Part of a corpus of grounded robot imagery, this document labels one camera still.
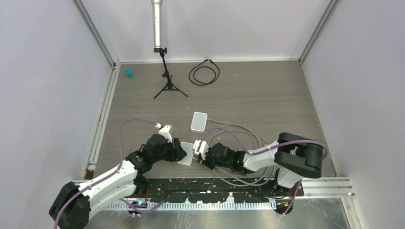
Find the white network switch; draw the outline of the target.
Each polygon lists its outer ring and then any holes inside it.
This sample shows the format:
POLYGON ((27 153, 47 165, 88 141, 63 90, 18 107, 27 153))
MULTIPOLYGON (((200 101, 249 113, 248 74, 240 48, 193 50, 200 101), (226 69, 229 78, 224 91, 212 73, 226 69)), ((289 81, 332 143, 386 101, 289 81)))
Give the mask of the white network switch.
POLYGON ((180 146, 186 152, 186 156, 182 160, 178 161, 177 164, 183 166, 191 165, 193 159, 193 145, 194 143, 181 142, 180 146))
POLYGON ((204 133, 207 120, 208 120, 207 113, 194 112, 190 125, 190 130, 196 133, 204 133))

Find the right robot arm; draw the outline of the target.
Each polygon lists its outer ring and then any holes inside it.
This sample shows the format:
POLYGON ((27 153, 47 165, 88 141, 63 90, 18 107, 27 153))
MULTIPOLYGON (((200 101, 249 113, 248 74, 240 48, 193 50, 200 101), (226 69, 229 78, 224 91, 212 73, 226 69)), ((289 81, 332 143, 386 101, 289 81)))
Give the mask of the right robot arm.
POLYGON ((234 151, 221 143, 208 146, 206 141, 196 140, 193 152, 198 155, 198 161, 210 169, 224 167, 242 176, 279 165, 272 184, 279 196, 286 195, 303 178, 320 178, 322 162, 330 153, 324 143, 287 132, 255 150, 234 151))

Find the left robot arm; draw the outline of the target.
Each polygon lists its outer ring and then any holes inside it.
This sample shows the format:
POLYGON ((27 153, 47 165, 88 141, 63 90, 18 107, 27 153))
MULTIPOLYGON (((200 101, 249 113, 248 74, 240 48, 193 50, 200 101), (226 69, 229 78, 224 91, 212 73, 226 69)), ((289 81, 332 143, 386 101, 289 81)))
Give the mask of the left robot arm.
POLYGON ((178 162, 187 156, 178 138, 172 142, 153 134, 140 149, 127 155, 117 166, 81 184, 66 183, 51 205, 48 214, 54 228, 83 229, 110 204, 133 195, 142 197, 147 190, 143 176, 161 160, 178 162))

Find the black tripod stand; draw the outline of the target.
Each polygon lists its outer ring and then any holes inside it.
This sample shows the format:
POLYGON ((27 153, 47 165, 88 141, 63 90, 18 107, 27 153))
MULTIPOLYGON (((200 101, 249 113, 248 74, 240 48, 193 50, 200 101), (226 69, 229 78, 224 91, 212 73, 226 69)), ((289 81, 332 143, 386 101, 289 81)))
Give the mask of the black tripod stand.
POLYGON ((186 97, 188 97, 188 95, 184 93, 182 90, 180 90, 178 87, 176 87, 171 80, 172 75, 170 75, 165 61, 165 54, 167 54, 167 48, 154 48, 154 52, 159 53, 160 57, 162 58, 164 66, 164 73, 162 74, 162 77, 165 78, 167 82, 165 86, 153 97, 153 99, 156 99, 163 91, 178 91, 183 95, 185 95, 186 97))

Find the teal small block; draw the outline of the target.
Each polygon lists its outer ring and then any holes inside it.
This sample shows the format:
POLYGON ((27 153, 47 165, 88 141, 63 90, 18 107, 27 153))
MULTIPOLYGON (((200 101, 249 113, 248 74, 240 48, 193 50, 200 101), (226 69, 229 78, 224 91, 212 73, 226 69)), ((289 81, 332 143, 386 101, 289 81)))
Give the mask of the teal small block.
POLYGON ((131 71, 130 69, 125 69, 125 74, 126 74, 126 76, 127 76, 128 78, 132 78, 132 77, 133 77, 132 71, 131 71))

